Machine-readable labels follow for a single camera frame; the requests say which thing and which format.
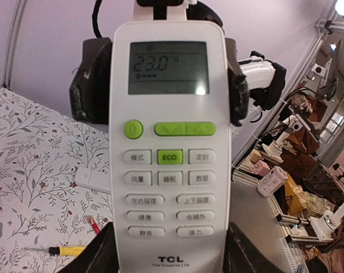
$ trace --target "eco button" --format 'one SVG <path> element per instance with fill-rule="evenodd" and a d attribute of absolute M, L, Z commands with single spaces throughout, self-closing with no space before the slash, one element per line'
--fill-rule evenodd
<path fill-rule="evenodd" d="M 160 165 L 183 164 L 183 150 L 158 150 L 158 164 Z"/>

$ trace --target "temperature display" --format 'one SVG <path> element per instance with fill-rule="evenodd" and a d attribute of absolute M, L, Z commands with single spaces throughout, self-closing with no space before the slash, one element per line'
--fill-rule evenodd
<path fill-rule="evenodd" d="M 206 43 L 146 42 L 130 45 L 130 95 L 208 93 Z"/>

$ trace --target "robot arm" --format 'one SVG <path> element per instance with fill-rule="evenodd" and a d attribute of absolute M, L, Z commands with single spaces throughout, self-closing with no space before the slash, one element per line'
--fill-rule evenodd
<path fill-rule="evenodd" d="M 279 64 L 265 60 L 264 56 L 252 52 L 251 57 L 239 62 L 246 76 L 250 99 L 246 119 L 240 121 L 244 126 L 259 118 L 263 111 L 271 110 L 279 101 L 285 86 L 286 69 Z M 233 126 L 231 138 L 234 140 L 242 127 Z"/>

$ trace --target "white button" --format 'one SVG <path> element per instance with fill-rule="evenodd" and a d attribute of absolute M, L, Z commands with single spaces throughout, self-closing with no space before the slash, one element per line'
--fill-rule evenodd
<path fill-rule="evenodd" d="M 125 183 L 133 186 L 151 186 L 151 172 L 128 172 Z"/>
<path fill-rule="evenodd" d="M 182 172 L 158 172 L 160 186 L 182 186 Z"/>
<path fill-rule="evenodd" d="M 216 181 L 213 171 L 191 171 L 189 172 L 189 185 L 207 185 Z"/>
<path fill-rule="evenodd" d="M 178 237 L 206 237 L 213 234 L 212 226 L 186 226 L 177 229 Z"/>
<path fill-rule="evenodd" d="M 215 203 L 215 195 L 211 193 L 199 195 L 178 195 L 177 202 L 181 205 L 202 205 Z"/>
<path fill-rule="evenodd" d="M 164 203 L 163 195 L 128 195 L 126 196 L 128 205 L 155 206 Z"/>
<path fill-rule="evenodd" d="M 216 154 L 213 150 L 189 150 L 189 164 L 210 164 L 215 160 Z"/>
<path fill-rule="evenodd" d="M 193 210 L 193 211 L 183 211 L 177 213 L 178 220 L 188 220 L 188 221 L 203 221 L 203 220 L 214 220 L 215 213 L 213 210 Z"/>
<path fill-rule="evenodd" d="M 129 221 L 142 221 L 142 222 L 163 222 L 163 212 L 148 212 L 141 210 L 131 210 L 127 213 Z"/>
<path fill-rule="evenodd" d="M 127 164 L 150 165 L 151 150 L 130 150 L 125 152 L 124 160 Z"/>
<path fill-rule="evenodd" d="M 130 226 L 129 235 L 139 238 L 160 238 L 165 235 L 165 229 L 154 226 Z"/>

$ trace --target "yellow screwdriver handle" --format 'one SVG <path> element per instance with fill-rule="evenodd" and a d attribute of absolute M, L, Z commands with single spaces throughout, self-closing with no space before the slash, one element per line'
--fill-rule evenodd
<path fill-rule="evenodd" d="M 59 255 L 61 256 L 78 256 L 85 250 L 85 246 L 75 247 L 59 247 Z"/>

